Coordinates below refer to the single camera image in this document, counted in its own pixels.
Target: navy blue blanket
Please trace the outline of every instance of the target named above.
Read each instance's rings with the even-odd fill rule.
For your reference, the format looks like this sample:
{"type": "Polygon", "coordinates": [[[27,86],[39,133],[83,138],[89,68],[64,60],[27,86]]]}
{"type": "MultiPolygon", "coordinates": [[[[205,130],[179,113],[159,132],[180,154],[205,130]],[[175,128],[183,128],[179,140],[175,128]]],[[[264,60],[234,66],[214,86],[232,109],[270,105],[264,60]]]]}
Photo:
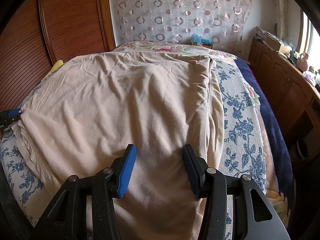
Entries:
{"type": "Polygon", "coordinates": [[[254,91],[260,96],[260,113],[266,127],[275,171],[278,178],[279,190],[288,196],[288,202],[292,199],[293,174],[288,149],[282,137],[278,122],[273,114],[271,107],[253,76],[249,66],[239,57],[235,60],[244,79],[253,87],[254,91]]]}

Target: silver bolt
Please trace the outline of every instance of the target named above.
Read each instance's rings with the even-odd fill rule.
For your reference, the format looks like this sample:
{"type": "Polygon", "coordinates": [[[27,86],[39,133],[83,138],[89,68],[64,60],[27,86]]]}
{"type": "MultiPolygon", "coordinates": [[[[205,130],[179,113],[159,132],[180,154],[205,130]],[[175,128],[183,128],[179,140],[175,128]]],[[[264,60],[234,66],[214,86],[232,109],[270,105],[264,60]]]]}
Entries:
{"type": "Polygon", "coordinates": [[[71,175],[71,176],[69,176],[69,178],[68,178],[68,180],[70,181],[70,182],[73,182],[73,181],[75,181],[77,179],[77,176],[76,175],[71,175]]]}
{"type": "Polygon", "coordinates": [[[249,181],[249,180],[251,180],[251,177],[248,174],[244,174],[244,175],[242,175],[242,179],[249,181]]]}
{"type": "Polygon", "coordinates": [[[103,169],[103,173],[104,174],[110,174],[112,172],[112,169],[111,168],[105,168],[103,169]]]}
{"type": "Polygon", "coordinates": [[[215,168],[207,168],[207,173],[215,174],[217,170],[215,168]]]}

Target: cabinet door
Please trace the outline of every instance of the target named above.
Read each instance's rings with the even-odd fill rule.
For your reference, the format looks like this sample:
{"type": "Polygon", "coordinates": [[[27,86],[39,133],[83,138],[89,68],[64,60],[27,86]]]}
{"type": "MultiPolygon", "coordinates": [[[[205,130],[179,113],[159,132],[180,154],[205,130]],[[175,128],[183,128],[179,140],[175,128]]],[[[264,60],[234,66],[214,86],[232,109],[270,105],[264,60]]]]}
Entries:
{"type": "Polygon", "coordinates": [[[249,62],[251,64],[251,69],[253,73],[255,72],[259,64],[260,48],[261,44],[257,41],[252,40],[251,49],[249,53],[249,62]]]}
{"type": "Polygon", "coordinates": [[[263,92],[268,89],[268,84],[272,77],[274,67],[273,57],[274,54],[270,49],[261,46],[261,60],[256,69],[255,77],[263,92]]]}
{"type": "Polygon", "coordinates": [[[277,110],[274,112],[282,134],[286,134],[309,104],[312,94],[307,81],[292,70],[277,110]]]}
{"type": "Polygon", "coordinates": [[[264,94],[273,111],[277,110],[282,95],[284,95],[288,89],[287,83],[291,68],[292,67],[282,58],[274,57],[274,66],[271,72],[270,82],[268,83],[268,88],[264,90],[264,94]]]}

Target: floral quilt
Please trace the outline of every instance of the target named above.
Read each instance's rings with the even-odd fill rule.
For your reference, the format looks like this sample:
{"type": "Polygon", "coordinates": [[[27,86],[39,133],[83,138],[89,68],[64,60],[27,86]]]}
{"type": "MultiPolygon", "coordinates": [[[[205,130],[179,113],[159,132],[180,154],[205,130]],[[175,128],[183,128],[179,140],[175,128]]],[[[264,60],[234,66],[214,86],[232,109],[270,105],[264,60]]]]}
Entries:
{"type": "MultiPolygon", "coordinates": [[[[200,46],[144,41],[124,43],[114,51],[121,53],[167,51],[189,56],[207,55],[215,59],[216,67],[212,71],[219,81],[225,115],[224,146],[219,170],[225,175],[234,177],[250,174],[264,193],[266,192],[266,165],[257,118],[260,103],[257,94],[244,80],[233,61],[236,58],[234,55],[200,46]]],[[[41,84],[31,91],[28,98],[40,86],[41,84]]],[[[16,147],[11,129],[7,129],[3,135],[0,161],[17,202],[31,224],[35,226],[50,202],[50,197],[40,179],[26,166],[16,147]]],[[[230,240],[232,237],[232,202],[232,198],[228,198],[225,240],[230,240]]]]}

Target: pink jug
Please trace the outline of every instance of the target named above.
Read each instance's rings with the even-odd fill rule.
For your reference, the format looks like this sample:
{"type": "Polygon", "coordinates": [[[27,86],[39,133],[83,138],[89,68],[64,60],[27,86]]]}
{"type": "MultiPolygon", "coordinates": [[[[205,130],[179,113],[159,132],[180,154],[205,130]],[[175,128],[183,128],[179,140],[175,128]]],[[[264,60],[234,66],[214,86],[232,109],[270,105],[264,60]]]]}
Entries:
{"type": "Polygon", "coordinates": [[[308,53],[304,52],[300,54],[297,62],[297,68],[300,69],[301,71],[307,71],[309,69],[308,58],[309,58],[308,53]]]}

